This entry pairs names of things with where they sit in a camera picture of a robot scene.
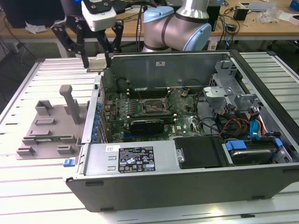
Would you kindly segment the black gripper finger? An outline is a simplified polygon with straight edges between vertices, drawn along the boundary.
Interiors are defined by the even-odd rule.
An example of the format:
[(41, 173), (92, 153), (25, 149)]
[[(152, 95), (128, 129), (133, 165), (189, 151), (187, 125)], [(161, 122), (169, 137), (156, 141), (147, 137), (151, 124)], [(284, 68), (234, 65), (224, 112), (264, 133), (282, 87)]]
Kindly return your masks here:
[(99, 35), (97, 36), (97, 40), (104, 50), (105, 60), (108, 68), (111, 66), (110, 55), (121, 52), (120, 44), (124, 30), (123, 20), (117, 20), (115, 25), (112, 27), (112, 30), (115, 33), (115, 38), (112, 43), (108, 40), (105, 30), (99, 31)]
[(76, 25), (77, 41), (73, 41), (66, 32), (65, 21), (55, 21), (51, 30), (60, 41), (62, 46), (68, 51), (81, 56), (84, 68), (88, 68), (89, 60), (85, 52), (84, 29), (81, 23)]

